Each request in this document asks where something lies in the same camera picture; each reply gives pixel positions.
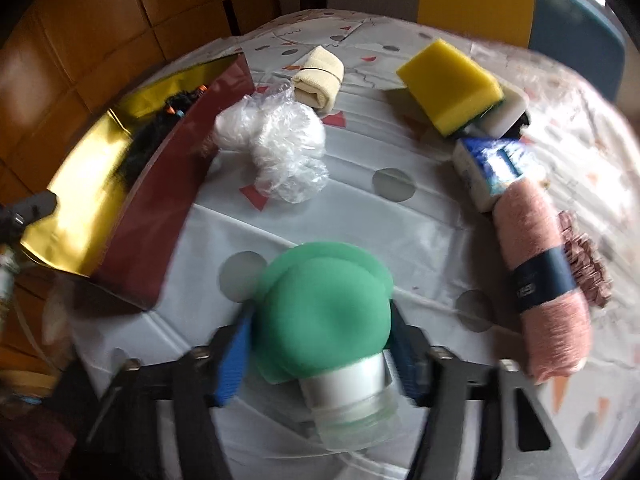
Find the table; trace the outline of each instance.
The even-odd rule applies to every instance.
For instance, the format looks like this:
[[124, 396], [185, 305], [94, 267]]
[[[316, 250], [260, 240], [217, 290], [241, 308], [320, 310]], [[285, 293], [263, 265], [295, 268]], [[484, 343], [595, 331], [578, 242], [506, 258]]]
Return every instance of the table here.
[[[98, 392], [126, 357], [164, 362], [206, 342], [232, 319], [268, 262], [312, 240], [353, 243], [384, 262], [407, 321], [433, 344], [475, 362], [526, 362], [491, 221], [474, 210], [452, 168], [452, 142], [434, 131], [395, 75], [435, 38], [527, 92], [532, 125], [524, 141], [547, 167], [558, 208], [576, 211], [607, 261], [614, 295], [605, 310], [592, 310], [586, 366], [539, 389], [580, 477], [604, 475], [640, 421], [640, 149], [633, 131], [579, 75], [540, 54], [359, 12], [283, 16], [154, 75], [242, 50], [263, 92], [322, 44], [345, 64], [335, 109], [323, 119], [331, 181], [302, 204], [263, 203], [250, 192], [249, 158], [221, 153], [191, 208], [156, 309], [101, 319], [73, 314], [76, 346]], [[70, 283], [60, 287], [73, 294]], [[314, 437], [296, 384], [272, 386], [250, 373], [214, 417], [237, 480], [346, 480], [404, 478], [425, 412], [402, 400], [399, 415], [401, 429], [389, 442], [331, 453]], [[461, 478], [472, 473], [478, 420], [479, 407], [469, 402]], [[172, 430], [170, 406], [161, 409], [161, 428]], [[162, 445], [168, 478], [178, 478], [175, 443], [167, 437]]]

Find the plastic bag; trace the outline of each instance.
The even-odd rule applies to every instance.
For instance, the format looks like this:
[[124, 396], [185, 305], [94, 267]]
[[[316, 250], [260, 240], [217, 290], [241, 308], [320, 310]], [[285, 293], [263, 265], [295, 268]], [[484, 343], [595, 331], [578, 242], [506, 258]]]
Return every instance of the plastic bag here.
[[258, 167], [255, 187], [264, 196], [299, 203], [327, 183], [324, 124], [294, 99], [290, 82], [245, 96], [219, 113], [214, 142], [224, 150], [250, 152]]

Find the yellow sponge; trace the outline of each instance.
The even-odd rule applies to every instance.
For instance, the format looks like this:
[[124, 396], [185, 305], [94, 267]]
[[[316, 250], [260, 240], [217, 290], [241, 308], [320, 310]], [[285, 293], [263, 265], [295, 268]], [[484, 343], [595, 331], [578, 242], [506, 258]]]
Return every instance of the yellow sponge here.
[[503, 98], [493, 75], [443, 40], [431, 43], [396, 73], [443, 136]]

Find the gold foil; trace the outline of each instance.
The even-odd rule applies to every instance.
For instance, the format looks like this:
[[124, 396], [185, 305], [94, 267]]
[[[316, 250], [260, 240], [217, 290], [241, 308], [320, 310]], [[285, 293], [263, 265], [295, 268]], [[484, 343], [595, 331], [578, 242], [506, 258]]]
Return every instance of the gold foil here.
[[237, 56], [227, 56], [162, 78], [123, 97], [84, 135], [48, 189], [58, 197], [53, 215], [22, 237], [27, 254], [57, 270], [89, 276], [102, 260], [127, 197], [114, 170], [135, 131], [179, 91], [210, 84]]

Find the pink towel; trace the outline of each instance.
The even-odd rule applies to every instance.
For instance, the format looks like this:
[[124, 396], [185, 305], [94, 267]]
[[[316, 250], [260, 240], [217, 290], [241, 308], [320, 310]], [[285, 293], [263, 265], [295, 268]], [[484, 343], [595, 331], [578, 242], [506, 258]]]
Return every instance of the pink towel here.
[[[557, 213], [544, 190], [529, 179], [507, 188], [495, 205], [494, 223], [509, 270], [545, 251], [563, 247]], [[591, 347], [591, 323], [579, 288], [524, 310], [521, 318], [529, 372], [536, 383], [582, 368]]]

